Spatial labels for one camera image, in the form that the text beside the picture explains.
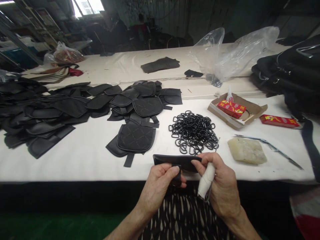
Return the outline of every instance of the hand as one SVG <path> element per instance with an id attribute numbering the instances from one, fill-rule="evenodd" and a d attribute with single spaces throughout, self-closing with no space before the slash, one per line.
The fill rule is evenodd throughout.
<path id="1" fill-rule="evenodd" d="M 152 166 L 136 208 L 144 216 L 152 218 L 162 205 L 164 196 L 172 179 L 179 173 L 179 167 L 170 163 Z M 186 178 L 181 175 L 182 188 L 187 187 Z"/>
<path id="2" fill-rule="evenodd" d="M 224 164 L 218 153 L 201 153 L 201 163 L 192 160 L 200 176 L 206 171 L 208 162 L 216 169 L 216 176 L 211 185 L 210 203 L 215 213 L 223 220 L 236 219 L 242 211 L 235 172 Z"/>

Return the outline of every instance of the white plastic bag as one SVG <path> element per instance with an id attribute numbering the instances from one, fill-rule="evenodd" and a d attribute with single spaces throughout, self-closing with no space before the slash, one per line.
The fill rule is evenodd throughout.
<path id="1" fill-rule="evenodd" d="M 190 56 L 200 65 L 206 79 L 221 87 L 222 82 L 241 73 L 251 61 L 264 57 L 278 36 L 278 27 L 265 27 L 239 38 L 221 53 L 224 29 L 218 28 L 194 45 Z"/>
<path id="2" fill-rule="evenodd" d="M 58 42 L 57 49 L 53 53 L 53 56 L 57 63 L 78 63 L 85 60 L 79 51 L 69 48 L 61 42 Z"/>

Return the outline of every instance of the red box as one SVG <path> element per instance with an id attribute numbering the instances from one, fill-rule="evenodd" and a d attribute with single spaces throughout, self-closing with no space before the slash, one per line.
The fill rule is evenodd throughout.
<path id="1" fill-rule="evenodd" d="M 299 123 L 293 118 L 284 118 L 284 117 L 277 117 L 272 115 L 263 114 L 260 117 L 260 120 L 263 124 L 275 125 L 280 127 L 288 127 L 288 128 L 295 128 L 300 127 Z"/>
<path id="2" fill-rule="evenodd" d="M 219 102 L 217 107 L 221 111 L 225 112 L 226 114 L 228 114 L 234 118 L 241 117 L 241 115 L 246 110 L 245 106 L 242 106 L 242 105 L 234 103 L 234 102 L 229 102 L 227 100 L 222 100 L 221 102 Z"/>

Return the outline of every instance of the patterned clothing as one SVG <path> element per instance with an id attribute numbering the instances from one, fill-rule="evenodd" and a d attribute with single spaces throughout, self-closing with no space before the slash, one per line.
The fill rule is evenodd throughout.
<path id="1" fill-rule="evenodd" d="M 209 203 L 197 197 L 199 182 L 186 189 L 170 186 L 159 208 L 139 239 L 234 239 Z"/>

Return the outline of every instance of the black bag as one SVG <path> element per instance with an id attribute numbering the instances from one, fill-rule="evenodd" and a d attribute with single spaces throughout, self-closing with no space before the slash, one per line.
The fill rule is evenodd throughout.
<path id="1" fill-rule="evenodd" d="M 277 55 L 260 58 L 250 81 L 268 95 L 284 94 L 292 115 L 301 123 L 302 138 L 320 182 L 320 154 L 312 140 L 313 125 L 302 113 L 320 115 L 320 34 Z"/>

